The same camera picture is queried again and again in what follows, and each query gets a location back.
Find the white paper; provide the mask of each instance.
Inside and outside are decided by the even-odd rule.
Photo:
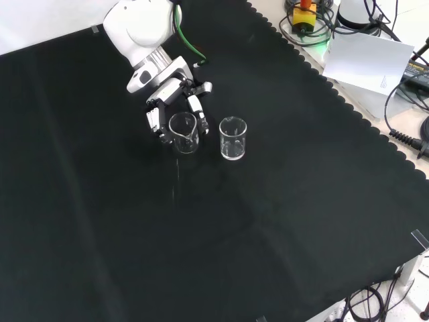
[[[323,76],[389,95],[401,81],[413,46],[367,34],[330,40]]]

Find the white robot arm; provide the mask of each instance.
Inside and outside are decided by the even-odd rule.
[[[208,133],[208,123],[198,95],[211,92],[211,83],[199,87],[182,57],[172,60],[161,45],[174,33],[170,0],[120,0],[106,15],[103,26],[112,43],[135,72],[127,85],[134,93],[142,88],[155,91],[146,101],[147,120],[163,143],[171,143],[164,109],[180,95],[198,120],[200,133]]]

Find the black cloth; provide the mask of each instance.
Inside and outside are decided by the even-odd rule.
[[[213,83],[189,158],[149,135],[104,33],[0,58],[0,320],[305,321],[421,251],[425,176],[266,19],[186,1],[183,31]],[[238,162],[220,155],[230,115]]]

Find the wire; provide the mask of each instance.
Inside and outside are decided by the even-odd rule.
[[[369,307],[369,288],[367,288],[367,303],[368,303],[368,316],[371,318],[371,308]]]
[[[178,35],[180,36],[180,39],[183,41],[183,43],[188,47],[190,50],[192,50],[195,54],[199,55],[203,60],[198,63],[198,65],[205,64],[207,62],[207,58],[205,55],[201,54],[199,50],[197,50],[184,36],[182,30],[180,29],[180,14],[179,14],[179,6],[177,4],[174,4],[173,6],[173,28],[175,31],[178,32]]]
[[[422,126],[420,128],[420,137],[422,138],[422,140],[429,142],[429,117],[425,119],[422,123]]]
[[[416,96],[420,102],[425,106],[425,109],[429,111],[429,106],[426,104],[426,102],[423,100],[423,98],[420,96],[419,91],[416,92]]]
[[[425,276],[425,277],[429,278],[429,275],[427,275],[427,274],[423,273],[421,270],[418,270],[418,272],[419,272],[421,275],[423,275],[423,276]]]
[[[415,99],[413,99],[412,97],[410,97],[408,95],[408,93],[406,93],[402,88],[399,88],[399,90],[408,98],[408,100],[409,100],[410,103],[413,103],[413,104],[419,106],[419,108],[421,108],[421,109],[423,109],[425,111],[429,111],[429,107],[426,108],[425,106],[422,106],[421,104],[419,104]]]
[[[378,284],[378,286],[377,286],[377,288],[376,288],[375,290],[379,290],[380,286],[381,286],[381,283],[379,283],[379,284]],[[354,295],[351,297],[351,299],[353,299],[353,297],[355,297],[356,295],[358,295],[360,292],[361,292],[361,291],[359,291],[359,292],[357,292],[356,294],[354,294]],[[366,299],[363,299],[362,301],[359,301],[359,302],[357,302],[357,303],[353,304],[351,307],[355,307],[355,306],[357,306],[357,305],[359,305],[359,304],[361,304],[361,303],[363,303],[363,302],[365,302],[365,301],[366,301]]]
[[[414,285],[414,282],[416,280],[413,280],[413,283],[411,283],[410,288],[407,290],[407,292],[405,293],[404,297],[402,298],[402,300],[400,300],[398,303],[396,303],[394,306],[392,306],[390,309],[387,310],[387,312],[389,312],[390,310],[393,310],[394,308],[396,308],[403,300],[405,300],[405,298],[407,297],[408,293],[411,291],[411,288]]]
[[[356,305],[357,305],[357,304],[359,304],[359,303],[356,303],[355,305],[351,305],[351,304],[349,303],[349,310],[350,310],[350,313],[351,313],[351,315],[352,315],[352,317],[353,317],[353,319],[354,319],[355,321],[358,321],[358,322],[376,322],[376,321],[378,321],[378,320],[380,319],[380,317],[381,317],[381,315],[382,315],[382,312],[383,312],[383,310],[384,310],[384,307],[385,307],[384,302],[383,302],[383,297],[381,296],[381,294],[379,293],[379,291],[378,291],[378,290],[375,290],[375,289],[374,289],[374,288],[372,288],[371,286],[366,287],[366,290],[367,290],[367,294],[368,294],[367,298],[366,298],[366,299],[363,299],[363,300],[362,300],[362,301],[360,301],[359,303],[362,303],[362,302],[368,301],[369,318],[367,318],[367,319],[362,318],[362,317],[358,316],[358,315],[354,312],[353,307],[354,307],[354,306],[356,306]],[[359,291],[359,292],[355,293],[354,295],[352,295],[352,296],[351,296],[351,299],[352,299],[353,297],[355,297],[357,294],[359,294],[361,291]],[[376,316],[374,316],[374,317],[372,317],[372,316],[371,316],[371,309],[369,308],[369,298],[370,298],[370,296],[369,296],[369,291],[371,291],[371,292],[373,293],[373,295],[375,295],[375,296],[377,297],[377,300],[379,301],[379,311],[378,311],[377,315],[376,315]]]
[[[393,25],[391,25],[391,30],[393,31],[397,19],[397,5],[399,3],[399,0],[396,0],[396,6],[395,6],[395,19],[393,20]]]
[[[404,79],[402,82],[400,82],[398,85],[395,86],[395,88],[390,92],[389,96],[387,97],[386,103],[384,105],[384,121],[386,122],[387,127],[392,130],[392,127],[390,126],[388,120],[387,120],[387,105],[389,104],[389,100],[393,93],[401,86],[406,84],[408,81],[412,80],[413,78],[417,78],[423,75],[429,75],[429,72],[421,72],[419,74],[415,74],[414,76],[411,76],[410,78]]]

